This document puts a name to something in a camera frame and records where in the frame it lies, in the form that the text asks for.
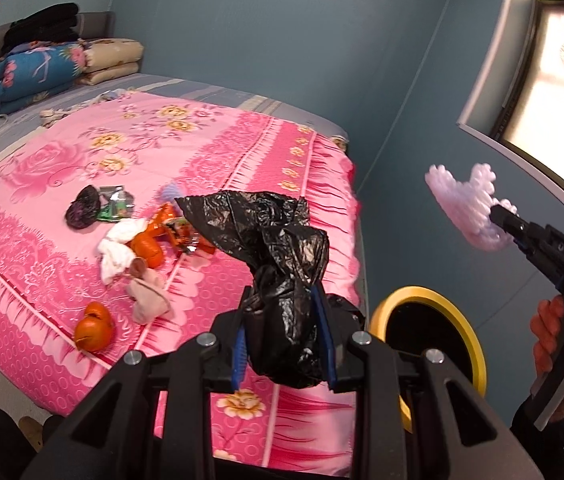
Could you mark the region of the person's right hand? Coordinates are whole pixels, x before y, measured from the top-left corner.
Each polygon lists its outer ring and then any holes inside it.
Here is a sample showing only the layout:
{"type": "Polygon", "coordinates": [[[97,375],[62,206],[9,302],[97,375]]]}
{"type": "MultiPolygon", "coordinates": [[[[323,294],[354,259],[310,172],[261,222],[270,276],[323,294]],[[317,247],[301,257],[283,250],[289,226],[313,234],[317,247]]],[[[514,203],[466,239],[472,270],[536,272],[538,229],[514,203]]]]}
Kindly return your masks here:
{"type": "MultiPolygon", "coordinates": [[[[532,349],[536,374],[549,373],[552,370],[552,353],[558,346],[558,336],[564,318],[564,299],[555,296],[552,300],[541,300],[537,313],[530,320],[530,330],[537,338],[532,349]]],[[[564,398],[556,408],[550,422],[560,422],[564,419],[564,398]]]]}

